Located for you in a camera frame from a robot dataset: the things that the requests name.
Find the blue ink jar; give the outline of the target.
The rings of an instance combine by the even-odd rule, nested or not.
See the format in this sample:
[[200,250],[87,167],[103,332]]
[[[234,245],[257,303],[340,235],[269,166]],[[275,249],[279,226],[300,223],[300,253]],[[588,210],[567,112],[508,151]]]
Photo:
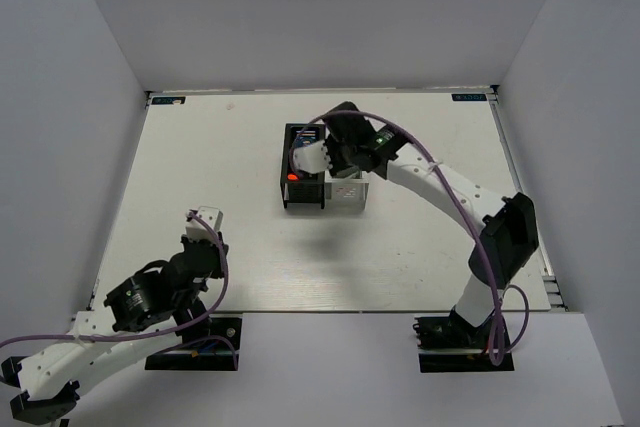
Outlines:
[[319,137],[315,132],[302,132],[294,139],[293,146],[295,148],[305,147],[319,141]]

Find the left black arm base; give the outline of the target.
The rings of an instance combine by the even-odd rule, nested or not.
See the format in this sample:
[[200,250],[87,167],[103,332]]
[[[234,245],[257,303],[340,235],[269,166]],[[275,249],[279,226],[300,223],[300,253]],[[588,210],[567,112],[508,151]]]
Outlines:
[[147,371],[234,372],[238,370],[242,316],[212,317],[207,335],[178,348],[149,356]]

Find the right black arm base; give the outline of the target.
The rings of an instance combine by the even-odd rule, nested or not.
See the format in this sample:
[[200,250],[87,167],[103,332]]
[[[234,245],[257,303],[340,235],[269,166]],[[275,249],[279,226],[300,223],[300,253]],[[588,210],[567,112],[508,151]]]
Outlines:
[[423,374],[513,372],[511,353],[499,365],[489,358],[489,328],[486,322],[470,331],[445,316],[416,317],[413,330],[418,341],[418,360]]

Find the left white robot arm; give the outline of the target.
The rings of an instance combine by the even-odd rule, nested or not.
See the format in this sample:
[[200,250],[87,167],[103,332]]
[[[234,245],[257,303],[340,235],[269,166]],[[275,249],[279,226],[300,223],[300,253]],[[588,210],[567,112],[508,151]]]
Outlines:
[[14,420],[42,426],[72,409],[98,383],[149,356],[221,340],[214,309],[201,293],[211,279],[228,279],[229,247],[205,236],[181,238],[182,251],[147,263],[113,288],[103,304],[77,314],[67,334],[49,346],[1,364],[2,383],[18,389]]

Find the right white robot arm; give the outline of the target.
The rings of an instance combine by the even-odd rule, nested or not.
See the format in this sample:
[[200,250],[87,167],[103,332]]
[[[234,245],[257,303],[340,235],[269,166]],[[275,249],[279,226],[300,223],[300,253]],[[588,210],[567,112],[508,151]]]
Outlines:
[[338,177],[355,170],[417,195],[457,223],[472,239],[470,277],[445,325],[430,333],[443,348],[480,342],[499,357],[516,346],[506,338],[504,295],[539,248],[533,200],[522,192],[487,190],[438,161],[405,128],[363,112],[349,101],[324,113],[328,135],[315,147],[312,168]]

